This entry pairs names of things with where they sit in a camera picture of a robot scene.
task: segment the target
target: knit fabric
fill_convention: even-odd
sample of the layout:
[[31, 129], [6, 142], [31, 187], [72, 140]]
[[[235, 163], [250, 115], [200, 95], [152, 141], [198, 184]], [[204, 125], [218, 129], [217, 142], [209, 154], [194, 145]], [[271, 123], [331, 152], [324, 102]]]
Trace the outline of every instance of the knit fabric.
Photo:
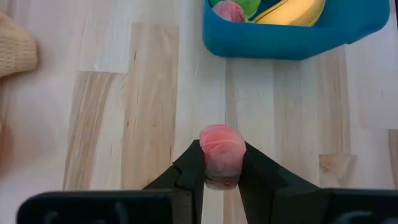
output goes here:
[[36, 43], [27, 30], [0, 13], [0, 77], [33, 70]]

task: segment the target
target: toy banana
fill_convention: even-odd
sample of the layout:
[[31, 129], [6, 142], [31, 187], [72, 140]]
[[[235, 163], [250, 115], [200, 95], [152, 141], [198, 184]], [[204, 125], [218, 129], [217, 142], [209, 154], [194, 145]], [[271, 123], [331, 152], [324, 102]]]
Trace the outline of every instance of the toy banana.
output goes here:
[[325, 0], [281, 0], [258, 15], [258, 24], [313, 26], [322, 14]]

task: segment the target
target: wooden table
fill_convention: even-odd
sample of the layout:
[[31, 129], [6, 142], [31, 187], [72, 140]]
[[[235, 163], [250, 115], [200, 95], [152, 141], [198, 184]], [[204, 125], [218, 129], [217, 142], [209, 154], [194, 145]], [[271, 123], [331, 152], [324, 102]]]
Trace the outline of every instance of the wooden table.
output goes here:
[[[37, 71], [0, 82], [0, 223], [43, 191], [140, 189], [207, 124], [319, 186], [396, 187], [393, 1], [383, 30], [301, 62], [210, 54], [202, 4], [0, 1], [40, 50]], [[237, 190], [203, 206], [203, 223], [245, 222]]]

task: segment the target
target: blue plastic container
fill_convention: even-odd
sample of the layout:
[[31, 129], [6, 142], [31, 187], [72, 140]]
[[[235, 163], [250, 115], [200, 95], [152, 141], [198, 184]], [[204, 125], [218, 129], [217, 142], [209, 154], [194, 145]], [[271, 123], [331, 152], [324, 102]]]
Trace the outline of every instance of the blue plastic container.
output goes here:
[[[203, 42], [222, 57], [302, 60], [343, 44], [356, 42], [383, 28], [389, 0], [326, 0], [314, 27], [228, 22], [205, 1]], [[278, 0], [262, 0], [257, 13]]]

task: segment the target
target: pink toy fruit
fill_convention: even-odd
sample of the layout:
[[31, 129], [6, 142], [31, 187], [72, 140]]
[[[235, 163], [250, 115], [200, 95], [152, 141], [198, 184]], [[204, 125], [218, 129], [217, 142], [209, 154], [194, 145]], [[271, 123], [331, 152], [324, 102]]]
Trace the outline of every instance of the pink toy fruit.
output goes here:
[[210, 189], [234, 189], [241, 176], [246, 145], [237, 130], [227, 125], [210, 125], [200, 133], [205, 153], [206, 185]]
[[214, 12], [221, 18], [231, 22], [244, 22], [244, 11], [233, 1], [220, 1], [213, 7]]

